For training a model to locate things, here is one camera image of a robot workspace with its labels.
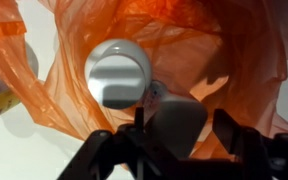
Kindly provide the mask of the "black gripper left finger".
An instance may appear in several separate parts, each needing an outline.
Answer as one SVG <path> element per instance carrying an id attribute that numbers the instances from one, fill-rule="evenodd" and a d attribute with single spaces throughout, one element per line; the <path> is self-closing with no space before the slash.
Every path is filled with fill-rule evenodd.
<path id="1" fill-rule="evenodd" d="M 57 180 L 106 180 L 118 164 L 127 164 L 137 174 L 137 160 L 142 151 L 139 140 L 131 135 L 143 135 L 144 108 L 137 108 L 133 124 L 123 124 L 113 134 L 96 130 L 90 134 Z"/>

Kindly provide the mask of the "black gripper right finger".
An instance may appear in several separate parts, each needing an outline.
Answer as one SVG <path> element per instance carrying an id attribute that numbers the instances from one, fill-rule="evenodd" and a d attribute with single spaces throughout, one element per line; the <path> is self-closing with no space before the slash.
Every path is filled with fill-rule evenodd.
<path id="1" fill-rule="evenodd" d="M 216 109 L 212 130 L 242 166 L 244 180 L 288 180 L 288 133 L 273 138 L 239 125 L 225 110 Z"/>

